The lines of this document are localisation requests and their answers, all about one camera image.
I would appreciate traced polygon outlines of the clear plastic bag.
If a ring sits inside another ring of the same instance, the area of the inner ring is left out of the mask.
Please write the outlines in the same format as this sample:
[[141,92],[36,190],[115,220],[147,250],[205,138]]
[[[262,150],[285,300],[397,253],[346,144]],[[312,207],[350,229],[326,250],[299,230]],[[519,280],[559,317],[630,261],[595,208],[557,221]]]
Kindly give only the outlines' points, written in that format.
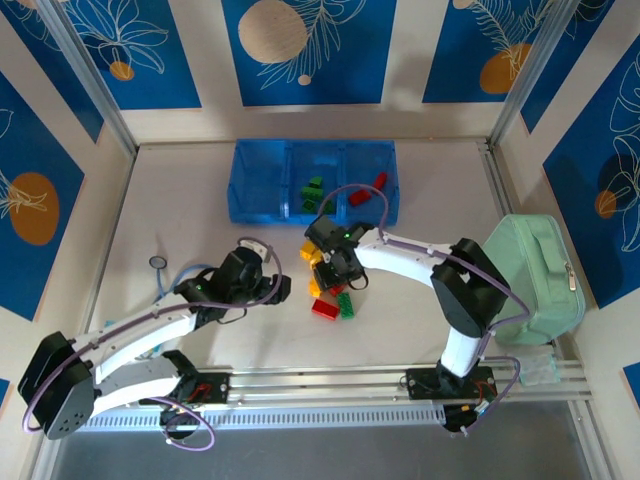
[[519,361],[519,379],[523,386],[551,385],[560,382],[552,354],[522,357]]

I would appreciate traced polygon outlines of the aluminium frame post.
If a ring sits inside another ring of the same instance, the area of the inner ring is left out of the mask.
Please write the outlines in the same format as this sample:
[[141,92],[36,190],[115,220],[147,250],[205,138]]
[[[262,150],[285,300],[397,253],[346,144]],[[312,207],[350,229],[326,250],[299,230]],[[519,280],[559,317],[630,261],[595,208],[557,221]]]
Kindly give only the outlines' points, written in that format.
[[549,14],[533,41],[487,139],[493,149],[520,119],[533,133],[582,55],[593,29],[583,17],[582,0],[549,0]]
[[37,10],[82,87],[113,131],[123,150],[135,159],[139,145],[89,51],[58,0],[35,0]]

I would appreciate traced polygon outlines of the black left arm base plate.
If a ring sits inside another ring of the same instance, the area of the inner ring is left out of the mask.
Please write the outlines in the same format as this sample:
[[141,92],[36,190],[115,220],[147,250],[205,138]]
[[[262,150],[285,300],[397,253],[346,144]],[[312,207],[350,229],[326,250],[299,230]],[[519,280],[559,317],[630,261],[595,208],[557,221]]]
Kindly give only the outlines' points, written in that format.
[[227,372],[188,374],[168,395],[182,404],[225,404],[230,391]]

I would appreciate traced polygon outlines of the aluminium mounting rail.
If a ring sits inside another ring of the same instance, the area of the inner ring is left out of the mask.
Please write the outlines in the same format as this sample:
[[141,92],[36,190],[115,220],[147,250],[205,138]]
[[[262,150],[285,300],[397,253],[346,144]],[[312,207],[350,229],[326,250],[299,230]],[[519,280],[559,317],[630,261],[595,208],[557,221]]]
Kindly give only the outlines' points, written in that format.
[[391,365],[374,367],[333,368],[258,368],[232,370],[218,367],[196,370],[179,369],[171,361],[159,358],[126,365],[110,374],[98,387],[99,396],[94,412],[134,405],[141,400],[168,397],[181,378],[188,374],[227,372],[231,375],[230,391],[225,404],[207,405],[216,409],[287,408],[382,405],[391,402],[407,404],[478,404],[483,400],[537,402],[587,401],[592,392],[582,366],[577,361],[560,361],[557,370],[560,382],[551,385],[523,386],[510,361],[488,365],[496,387],[493,400],[412,400],[409,397],[405,373],[411,368],[434,368],[426,365]]

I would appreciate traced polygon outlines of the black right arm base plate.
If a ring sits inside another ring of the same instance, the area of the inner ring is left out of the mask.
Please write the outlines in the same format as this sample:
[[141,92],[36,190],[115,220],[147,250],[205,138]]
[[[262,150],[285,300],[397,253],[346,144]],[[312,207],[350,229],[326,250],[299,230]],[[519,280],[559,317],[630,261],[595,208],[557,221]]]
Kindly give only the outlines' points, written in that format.
[[493,400],[498,393],[490,382],[490,367],[476,366],[459,378],[440,368],[411,368],[405,373],[406,386],[412,400]]

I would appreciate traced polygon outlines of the blue three-compartment bin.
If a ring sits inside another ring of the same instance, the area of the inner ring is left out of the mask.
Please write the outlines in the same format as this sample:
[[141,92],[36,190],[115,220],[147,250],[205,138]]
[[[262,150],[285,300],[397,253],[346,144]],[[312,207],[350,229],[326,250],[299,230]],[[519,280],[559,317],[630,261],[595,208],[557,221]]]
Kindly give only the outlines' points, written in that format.
[[[373,184],[388,174],[383,190]],[[314,213],[302,210],[301,189],[323,178],[324,196]],[[352,207],[348,197],[364,189],[372,198]],[[389,203],[386,224],[397,223],[400,187],[392,141],[242,139],[236,142],[227,188],[234,223],[307,225],[321,205],[342,225],[377,224]]]

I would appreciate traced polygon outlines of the long red lego brick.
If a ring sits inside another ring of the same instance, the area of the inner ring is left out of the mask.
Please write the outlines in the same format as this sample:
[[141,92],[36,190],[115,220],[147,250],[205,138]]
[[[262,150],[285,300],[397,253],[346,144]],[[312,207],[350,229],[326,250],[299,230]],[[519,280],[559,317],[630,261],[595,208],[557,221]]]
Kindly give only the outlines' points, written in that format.
[[320,298],[316,299],[311,307],[311,311],[315,315],[335,321],[340,315],[340,308],[334,304],[328,303]]

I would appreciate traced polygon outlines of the black controller bracket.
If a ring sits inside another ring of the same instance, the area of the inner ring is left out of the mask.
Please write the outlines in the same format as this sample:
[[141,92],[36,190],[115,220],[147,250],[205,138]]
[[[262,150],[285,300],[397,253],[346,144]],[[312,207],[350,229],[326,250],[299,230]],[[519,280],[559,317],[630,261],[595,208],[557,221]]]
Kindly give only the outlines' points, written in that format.
[[200,428],[201,422],[184,409],[166,407],[160,413],[159,425],[169,440],[183,441]]
[[444,406],[444,428],[452,435],[468,437],[491,411],[493,404],[483,400],[478,404],[447,404]]

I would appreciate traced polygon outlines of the grey metal sheet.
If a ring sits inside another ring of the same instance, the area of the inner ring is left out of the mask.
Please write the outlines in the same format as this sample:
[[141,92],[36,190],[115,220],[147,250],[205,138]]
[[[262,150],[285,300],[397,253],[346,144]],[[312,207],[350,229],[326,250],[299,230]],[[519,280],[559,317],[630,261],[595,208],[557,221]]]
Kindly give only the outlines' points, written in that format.
[[468,437],[439,426],[222,430],[192,453],[158,433],[76,433],[51,480],[592,480],[566,405],[507,403]]

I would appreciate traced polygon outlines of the mint green zipper case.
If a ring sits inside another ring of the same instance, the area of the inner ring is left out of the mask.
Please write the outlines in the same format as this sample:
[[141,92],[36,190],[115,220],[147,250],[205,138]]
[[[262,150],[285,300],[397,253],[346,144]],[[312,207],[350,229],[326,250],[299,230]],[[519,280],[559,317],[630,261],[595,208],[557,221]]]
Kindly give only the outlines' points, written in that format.
[[484,243],[483,251],[518,297],[507,299],[495,320],[529,311],[526,321],[497,328],[498,343],[544,345],[582,321],[586,300],[553,217],[507,215]]

